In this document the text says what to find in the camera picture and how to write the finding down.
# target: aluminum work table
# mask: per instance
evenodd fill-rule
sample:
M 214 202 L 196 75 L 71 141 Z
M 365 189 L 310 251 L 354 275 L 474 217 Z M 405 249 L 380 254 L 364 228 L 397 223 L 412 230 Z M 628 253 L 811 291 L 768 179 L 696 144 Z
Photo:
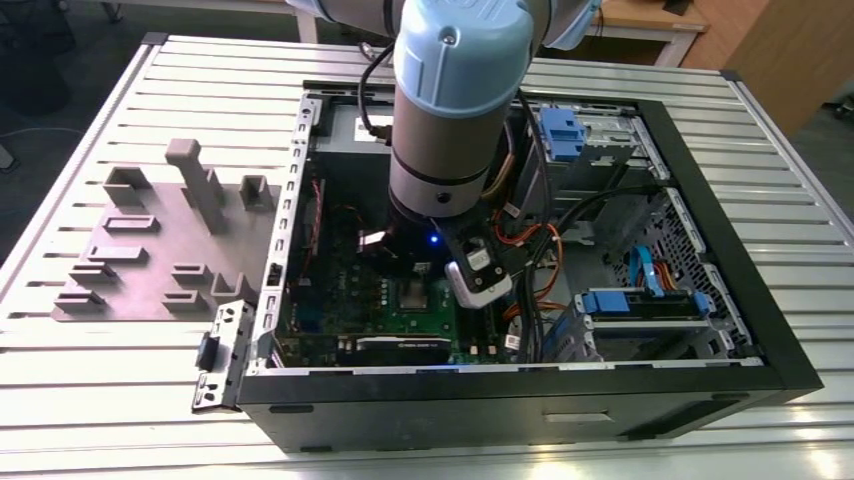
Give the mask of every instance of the aluminum work table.
M 349 47 L 177 36 L 153 43 L 138 48 L 0 270 L 0 474 L 854 477 L 854 230 L 749 93 L 705 71 L 539 60 L 524 88 L 664 102 L 823 390 L 672 441 L 405 453 L 285 456 L 241 414 L 192 416 L 206 323 L 49 316 L 109 201 L 100 184 L 117 165 L 180 181 L 162 157 L 172 137 L 198 140 L 220 182 L 262 174 L 281 184 L 302 81 L 354 82 L 365 64 Z M 392 81 L 388 69 L 376 81 Z

